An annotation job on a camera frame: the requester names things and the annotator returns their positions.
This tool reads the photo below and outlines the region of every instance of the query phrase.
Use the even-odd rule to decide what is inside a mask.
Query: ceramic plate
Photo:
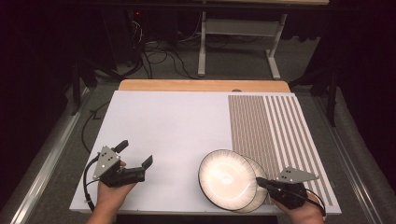
[[[253,159],[249,158],[249,157],[245,157],[244,158],[250,163],[251,167],[254,170],[254,174],[256,175],[256,177],[262,177],[267,179],[267,174],[264,172],[264,170],[262,169],[262,167]],[[268,195],[268,190],[265,188],[262,188],[260,186],[257,186],[257,191],[256,191],[256,195],[253,198],[253,201],[251,201],[251,203],[239,210],[236,210],[235,212],[237,213],[249,213],[249,212],[253,212],[254,210],[258,209],[265,201],[265,199],[267,198]]]
[[[258,187],[250,163],[241,155],[226,149],[206,155],[201,162],[198,179],[210,202],[231,211],[248,206]]]

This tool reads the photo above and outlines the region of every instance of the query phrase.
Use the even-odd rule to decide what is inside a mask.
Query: cable
[[[138,70],[140,70],[140,68],[141,68],[142,65],[143,65],[143,62],[141,61],[141,59],[142,59],[142,58],[139,57],[139,59],[137,60],[136,65],[134,66],[134,68],[131,69],[131,70],[129,70],[128,72],[122,74],[121,76],[122,76],[122,77],[128,77],[128,76],[132,75],[133,73],[137,72]]]
[[[102,104],[102,105],[100,105],[98,108],[96,108],[95,110],[90,110],[90,113],[91,113],[91,114],[90,114],[90,116],[85,120],[85,123],[84,123],[84,125],[82,126],[82,130],[81,130],[81,142],[82,142],[82,145],[84,146],[85,150],[88,152],[88,154],[91,154],[91,151],[90,151],[89,148],[87,147],[87,144],[85,143],[85,140],[84,140],[85,128],[87,127],[88,121],[90,121],[92,117],[93,117],[93,119],[100,119],[100,118],[97,118],[97,117],[96,117],[97,112],[98,112],[102,107],[104,107],[105,105],[107,105],[108,103],[110,103],[110,101],[105,102],[104,104]]]
[[[137,22],[135,22],[135,21],[132,21],[132,23],[133,23],[134,26],[136,27],[136,28],[134,29],[134,35],[132,36],[132,41],[134,42],[134,36],[136,35],[137,27],[139,27],[140,36],[139,36],[139,41],[137,41],[137,44],[140,44],[140,42],[142,41],[142,36],[143,36],[143,29],[142,29],[142,27],[140,26],[139,23],[137,23]]]
[[[183,75],[181,75],[181,74],[177,71],[178,74],[180,74],[180,75],[183,76],[183,77],[189,77],[189,78],[191,78],[191,79],[200,79],[200,78],[198,78],[198,77],[192,77],[192,76],[190,75],[190,73],[186,70],[186,67],[184,66],[183,60],[180,58],[180,56],[179,56],[174,50],[168,49],[167,51],[171,51],[171,52],[173,52],[173,53],[177,56],[177,58],[178,58],[178,59],[180,60],[180,62],[181,62],[181,67],[182,67],[183,71],[186,73],[187,76],[183,76]],[[174,67],[175,67],[175,70],[177,70],[177,69],[176,69],[175,58],[174,58],[174,57],[172,57],[172,58],[174,59]]]
[[[320,202],[322,203],[322,205],[320,205],[320,204],[318,204],[318,203],[316,203],[316,202],[314,202],[314,201],[312,201],[312,200],[310,200],[310,199],[308,199],[308,198],[305,198],[305,197],[301,196],[300,194],[294,193],[294,192],[289,191],[289,190],[286,190],[286,189],[281,189],[282,192],[291,194],[291,195],[293,195],[293,196],[295,196],[295,197],[297,197],[297,198],[300,198],[300,199],[305,200],[306,202],[312,203],[314,206],[317,206],[317,207],[320,209],[320,212],[321,212],[322,216],[323,216],[323,217],[326,217],[326,207],[325,207],[325,205],[324,205],[324,202],[323,202],[323,201],[320,199],[320,197],[319,197],[316,193],[314,193],[312,190],[310,190],[310,189],[307,189],[307,190],[308,190],[309,192],[313,193],[317,198],[319,198],[319,200],[320,200]]]
[[[181,44],[183,46],[187,46],[187,47],[199,46],[201,44],[201,41],[196,39],[196,37],[199,37],[199,36],[201,36],[201,35],[197,35],[194,38],[191,38],[189,40],[179,42],[179,44]]]
[[[251,39],[251,40],[241,40],[241,39],[233,38],[233,37],[237,37],[237,36],[241,36],[241,35],[231,35],[231,36],[230,36],[230,40],[231,40],[230,44],[247,44],[247,43],[253,43],[253,42],[259,41],[259,40],[261,40],[261,39],[264,38],[264,36],[255,36],[255,37],[254,37],[253,39]]]
[[[143,64],[143,68],[145,69],[145,71],[146,71],[146,73],[147,73],[147,75],[148,75],[148,77],[149,77],[149,70],[147,69],[147,67]]]
[[[198,37],[198,36],[201,36],[201,35],[196,35],[196,36],[194,36],[194,35],[197,33],[197,31],[198,31],[198,27],[199,27],[201,18],[202,18],[202,13],[199,13],[199,18],[198,18],[197,25],[196,25],[196,27],[195,27],[195,31],[192,33],[192,35],[191,35],[190,37],[188,37],[187,39],[184,39],[184,40],[179,40],[178,43],[185,42],[185,41],[194,39],[194,38],[196,38],[196,37]]]
[[[222,48],[226,47],[229,43],[230,43],[230,37],[229,37],[229,36],[226,36],[226,38],[225,38],[225,43],[222,44],[221,46],[219,46],[219,47],[211,47],[211,46],[209,46],[208,43],[206,43],[206,46],[207,46],[208,48],[210,48],[210,49],[222,49]]]
[[[148,69],[149,69],[149,73],[148,73],[148,79],[152,79],[152,69],[151,69],[151,63],[149,61],[149,57],[146,54],[145,51],[143,51],[143,55],[145,55],[146,61],[148,62]]]
[[[88,183],[86,186],[88,187],[91,183],[94,183],[94,182],[97,182],[97,181],[99,181],[99,180],[93,180],[90,183]]]
[[[145,45],[147,46],[147,45],[151,45],[151,44],[156,44],[157,46],[152,47],[151,49],[145,49],[145,51],[150,52],[150,51],[152,51],[154,49],[158,49],[159,46],[160,46],[160,43],[158,41],[150,41],[150,42],[147,42]]]
[[[90,169],[90,167],[95,163],[95,162],[97,162],[99,160],[99,153],[98,153],[98,155],[95,157],[95,158],[93,158],[89,163],[88,163],[88,165],[85,167],[85,170],[84,170],[84,176],[83,176],[83,178],[82,178],[82,187],[84,188],[84,194],[85,194],[85,202],[88,204],[88,206],[91,208],[91,211],[93,211],[94,209],[95,209],[95,205],[93,204],[93,202],[92,202],[92,199],[91,199],[91,195],[88,193],[88,190],[87,190],[87,173],[88,173],[88,170]]]
[[[155,63],[150,62],[151,64],[163,63],[163,62],[165,62],[166,58],[168,57],[168,54],[167,54],[165,51],[159,51],[159,52],[150,53],[150,54],[148,55],[148,58],[151,57],[152,55],[158,54],[158,53],[165,54],[165,57],[163,57],[163,59],[161,59],[159,62],[155,62]]]

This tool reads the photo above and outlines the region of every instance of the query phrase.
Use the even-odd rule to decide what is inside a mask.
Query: black cable
[[[154,50],[154,49],[157,49],[157,48],[160,46],[160,42],[158,42],[158,41],[148,42],[148,43],[146,43],[146,45],[150,45],[150,44],[152,44],[152,43],[157,44],[157,46],[151,47],[151,49],[145,49],[145,51],[152,51],[152,50]]]
[[[251,40],[242,40],[242,39],[234,38],[237,36],[241,36],[241,35],[231,35],[230,36],[230,41],[231,41],[230,44],[248,44],[248,43],[253,43],[253,42],[263,39],[263,36],[254,36],[254,38],[252,38]]]
[[[88,187],[91,183],[94,183],[96,181],[99,181],[99,180],[93,180],[93,181],[89,182],[86,186]]]
[[[149,70],[147,69],[147,67],[144,64],[143,64],[143,68],[145,69],[146,74],[148,75],[148,78],[149,78]]]
[[[100,118],[97,118],[97,117],[96,117],[97,112],[98,112],[102,107],[104,107],[105,105],[107,105],[108,103],[110,103],[110,101],[105,102],[104,104],[102,104],[102,105],[100,105],[98,108],[96,108],[95,110],[90,110],[90,113],[91,113],[91,114],[90,114],[90,116],[85,120],[85,123],[84,123],[84,125],[82,126],[82,130],[81,130],[81,142],[82,142],[82,145],[84,146],[85,150],[86,150],[89,154],[91,154],[91,151],[89,150],[89,148],[88,148],[88,146],[87,146],[87,144],[85,143],[85,140],[84,140],[85,128],[87,127],[88,121],[90,121],[92,117],[93,117],[93,119],[100,119]]]
[[[175,57],[172,56],[171,54],[168,54],[168,56],[171,57],[171,59],[174,61],[174,68],[175,68],[175,71],[176,71],[179,75],[181,75],[182,77],[189,78],[189,76],[186,76],[186,75],[184,75],[184,74],[181,74],[181,73],[177,70],[177,68],[176,68],[176,60],[175,60]]]
[[[165,60],[168,58],[168,53],[166,53],[166,52],[164,52],[164,51],[159,51],[159,52],[153,52],[153,53],[150,53],[149,55],[148,55],[148,58],[149,57],[151,57],[152,55],[154,55],[154,54],[164,54],[165,55],[165,57],[163,57],[163,59],[161,59],[160,61],[158,61],[158,62],[150,62],[151,64],[158,64],[158,63],[163,63],[163,62],[165,62]]]
[[[101,70],[102,72],[104,72],[104,73],[106,73],[107,75],[109,75],[109,76],[115,78],[115,79],[118,80],[118,81],[123,81],[123,80],[125,79],[125,78],[122,77],[118,72],[115,72],[115,71],[113,71],[113,70],[111,70],[111,69],[108,69],[108,68],[102,66],[101,64],[95,63],[94,61],[91,61],[91,60],[89,60],[89,59],[82,58],[82,62],[86,63],[88,66],[90,66],[90,67],[92,67],[92,68]]]
[[[132,74],[134,74],[135,72],[137,72],[140,68],[142,67],[142,61],[141,61],[141,57],[139,57],[139,59],[137,60],[137,63],[135,64],[134,68],[129,70],[128,72],[121,74],[122,77],[128,77]]]
[[[88,204],[88,206],[91,208],[91,211],[93,211],[95,209],[95,205],[93,204],[91,195],[88,193],[88,190],[87,190],[87,186],[88,186],[87,185],[87,173],[88,173],[88,170],[90,169],[90,167],[98,160],[99,160],[99,154],[95,158],[93,158],[88,163],[88,165],[85,167],[84,176],[82,177],[82,182],[83,182],[82,187],[84,188],[85,200],[86,200],[86,203]]]
[[[152,79],[152,69],[151,69],[151,62],[149,61],[149,57],[146,54],[145,51],[143,51],[143,55],[145,55],[146,61],[148,61],[148,69],[149,69],[149,75],[148,75],[148,79]]]
[[[226,47],[229,43],[230,43],[230,37],[229,37],[229,36],[226,36],[226,38],[225,38],[225,43],[222,44],[221,46],[219,46],[219,47],[211,47],[211,46],[209,46],[208,43],[206,44],[206,46],[207,46],[208,48],[210,48],[210,49],[222,49],[222,48]]]
[[[326,217],[326,207],[325,207],[323,201],[320,199],[320,197],[319,197],[316,193],[314,193],[314,192],[311,191],[310,189],[308,189],[308,191],[312,192],[317,198],[319,198],[320,202],[321,202],[323,205],[320,205],[320,204],[318,204],[318,203],[316,203],[316,202],[314,202],[314,201],[312,201],[312,200],[310,200],[310,199],[308,199],[308,198],[305,198],[305,197],[301,196],[300,194],[294,193],[294,192],[292,192],[292,191],[285,190],[285,189],[281,189],[281,191],[282,191],[282,192],[285,192],[285,193],[288,193],[288,194],[291,194],[291,195],[293,195],[293,196],[295,196],[295,197],[297,197],[297,198],[303,199],[303,200],[305,200],[306,202],[312,203],[314,206],[317,206],[317,207],[320,209],[320,212],[321,212],[322,216],[323,216],[323,217]]]
[[[201,39],[197,39],[195,37],[195,38],[192,38],[189,40],[185,40],[183,42],[178,42],[178,44],[181,44],[181,45],[184,45],[187,47],[195,47],[195,46],[199,46],[201,44]]]
[[[171,51],[171,52],[173,52],[176,56],[177,56],[177,58],[180,60],[180,62],[181,62],[181,68],[183,69],[183,71],[186,73],[186,75],[187,75],[187,77],[189,77],[189,78],[191,78],[191,79],[200,79],[200,78],[198,78],[198,77],[192,77],[191,75],[190,75],[190,73],[186,70],[186,67],[184,66],[184,62],[183,62],[183,60],[180,58],[180,56],[177,54],[177,52],[175,52],[174,50],[172,50],[172,49],[167,49],[166,51]]]

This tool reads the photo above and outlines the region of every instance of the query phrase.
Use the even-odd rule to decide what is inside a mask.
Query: human hand
[[[307,192],[308,194],[308,199],[319,203],[318,198],[310,193]],[[289,209],[282,203],[276,201],[275,199],[272,199],[274,204],[278,206],[283,212],[288,215],[288,217],[291,220],[291,223],[293,224],[322,224],[324,223],[323,221],[323,216],[321,214],[320,209],[313,205],[312,203],[305,202],[303,206],[295,208],[295,209]]]
[[[109,188],[107,185],[99,181],[98,197],[93,214],[88,223],[111,223],[111,219],[117,214],[121,208],[128,193],[134,188],[136,183],[124,185],[118,188]]]

